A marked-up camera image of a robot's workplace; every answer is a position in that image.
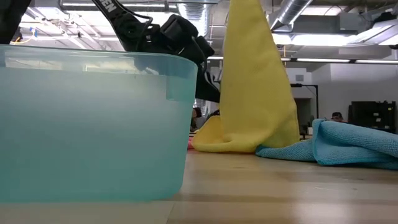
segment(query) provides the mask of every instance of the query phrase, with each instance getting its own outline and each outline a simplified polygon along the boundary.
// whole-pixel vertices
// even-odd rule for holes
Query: blue microfiber towel
[[[398,170],[398,136],[351,124],[316,119],[313,139],[288,147],[259,146],[256,155],[272,159],[316,161]]]

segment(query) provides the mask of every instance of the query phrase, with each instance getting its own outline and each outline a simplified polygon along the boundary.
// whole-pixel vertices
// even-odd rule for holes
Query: table surface
[[[168,200],[0,205],[0,223],[396,224],[398,173],[192,151]]]

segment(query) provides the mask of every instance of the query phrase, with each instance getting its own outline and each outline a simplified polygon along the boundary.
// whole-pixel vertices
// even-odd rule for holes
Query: yellow microfiber towel
[[[193,138],[203,152],[254,152],[299,141],[296,105],[259,0],[231,0],[220,116]]]

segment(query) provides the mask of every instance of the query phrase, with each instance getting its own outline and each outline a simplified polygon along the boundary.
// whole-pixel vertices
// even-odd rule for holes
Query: translucent blue plastic bin
[[[0,202],[172,196],[196,75],[171,55],[0,45]]]

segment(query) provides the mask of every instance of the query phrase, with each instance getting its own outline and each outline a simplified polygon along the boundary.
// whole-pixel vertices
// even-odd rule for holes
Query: person
[[[332,121],[336,121],[336,122],[341,122],[341,123],[345,122],[344,119],[343,119],[343,115],[340,112],[334,112],[331,115],[331,120]]]
[[[205,124],[205,118],[202,116],[201,109],[196,107],[192,109],[191,128],[190,131],[194,132],[199,130]]]

